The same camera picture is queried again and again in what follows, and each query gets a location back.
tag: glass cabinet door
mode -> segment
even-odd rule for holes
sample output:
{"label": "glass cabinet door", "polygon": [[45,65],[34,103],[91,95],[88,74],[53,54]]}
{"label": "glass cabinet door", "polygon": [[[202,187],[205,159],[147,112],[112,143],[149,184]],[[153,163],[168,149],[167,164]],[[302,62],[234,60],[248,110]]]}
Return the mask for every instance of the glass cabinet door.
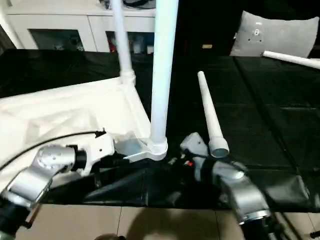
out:
{"label": "glass cabinet door", "polygon": [[25,49],[96,52],[85,15],[9,15]]}
{"label": "glass cabinet door", "polygon": [[66,29],[29,29],[38,49],[84,51],[79,32]]}
{"label": "glass cabinet door", "polygon": [[[114,31],[105,32],[110,52],[117,51]],[[153,32],[128,32],[129,49],[133,54],[153,54],[155,34]]]}
{"label": "glass cabinet door", "polygon": [[[89,22],[97,51],[116,52],[117,43],[113,17],[89,16]],[[124,27],[128,33],[131,53],[152,54],[154,52],[154,16],[125,16]]]}

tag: white pvc pipe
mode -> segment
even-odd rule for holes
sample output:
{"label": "white pvc pipe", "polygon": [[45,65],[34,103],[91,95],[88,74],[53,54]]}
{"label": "white pvc pipe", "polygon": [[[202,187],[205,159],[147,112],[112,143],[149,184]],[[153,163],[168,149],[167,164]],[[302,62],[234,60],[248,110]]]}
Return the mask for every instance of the white pvc pipe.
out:
{"label": "white pvc pipe", "polygon": [[206,77],[203,71],[198,72],[199,86],[204,108],[206,126],[209,134],[209,149],[215,158],[223,158],[229,154],[229,146],[221,131],[217,113],[212,102]]}
{"label": "white pvc pipe", "polygon": [[0,25],[2,29],[5,31],[5,33],[8,35],[8,37],[10,38],[13,45],[17,49],[23,49],[24,47],[20,42],[20,39],[18,38],[15,30],[10,25],[10,22],[8,20],[8,17],[5,11],[5,7],[2,4],[0,4]]}
{"label": "white pvc pipe", "polygon": [[299,64],[315,69],[320,69],[320,61],[317,60],[312,60],[308,58],[303,58],[299,56],[292,56],[288,54],[283,54],[283,53],[278,53],[278,52],[273,52],[273,51],[264,51],[262,56],[272,58],[272,59],[278,59],[294,64]]}
{"label": "white pvc pipe", "polygon": [[120,76],[132,78],[135,76],[132,69],[128,34],[125,29],[122,0],[111,0],[113,22],[115,27],[116,50],[120,62]]}
{"label": "white pvc pipe", "polygon": [[157,0],[152,76],[151,142],[167,145],[166,124],[179,0]]}

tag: black tablecloth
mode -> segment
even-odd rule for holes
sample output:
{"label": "black tablecloth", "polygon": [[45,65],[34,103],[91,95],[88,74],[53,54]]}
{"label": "black tablecloth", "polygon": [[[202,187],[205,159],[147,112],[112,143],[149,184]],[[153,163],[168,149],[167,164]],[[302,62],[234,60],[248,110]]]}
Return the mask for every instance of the black tablecloth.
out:
{"label": "black tablecloth", "polygon": [[[132,56],[136,89],[151,113],[153,62]],[[225,206],[211,184],[188,181],[167,161],[198,132],[208,142],[197,72],[204,71],[223,134],[236,160],[277,211],[320,212],[320,72],[263,57],[174,59],[167,119],[167,158],[145,159],[53,189],[56,204],[166,208]],[[0,57],[0,97],[117,77],[111,53],[9,50]]]}

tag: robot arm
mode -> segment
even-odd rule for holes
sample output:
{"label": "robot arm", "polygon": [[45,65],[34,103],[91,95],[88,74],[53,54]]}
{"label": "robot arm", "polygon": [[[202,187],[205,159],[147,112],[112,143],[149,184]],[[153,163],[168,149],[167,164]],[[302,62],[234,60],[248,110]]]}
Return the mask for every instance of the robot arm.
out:
{"label": "robot arm", "polygon": [[47,145],[38,150],[30,166],[21,170],[0,194],[0,239],[11,240],[49,191],[58,173],[78,171],[87,176],[92,166],[115,152],[113,139],[103,134],[82,149],[76,145]]}
{"label": "robot arm", "polygon": [[208,147],[197,132],[187,136],[180,148],[192,157],[194,178],[198,182],[210,179],[221,189],[221,200],[232,209],[246,240],[287,239],[283,228],[272,215],[265,196],[245,174],[244,166],[223,158],[211,164],[205,163],[214,160],[209,157]]}

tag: tile floor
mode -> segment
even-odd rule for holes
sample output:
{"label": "tile floor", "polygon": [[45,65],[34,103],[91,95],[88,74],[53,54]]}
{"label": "tile floor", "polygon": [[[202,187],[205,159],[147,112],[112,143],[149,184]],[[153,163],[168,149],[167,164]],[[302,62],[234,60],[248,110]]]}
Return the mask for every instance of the tile floor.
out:
{"label": "tile floor", "polygon": [[[281,214],[277,216],[287,226]],[[320,230],[320,214],[285,216],[303,240]],[[16,239],[95,240],[104,234],[127,240],[244,240],[230,211],[78,205],[43,205],[32,228],[21,228]],[[287,234],[298,239],[290,230]]]}

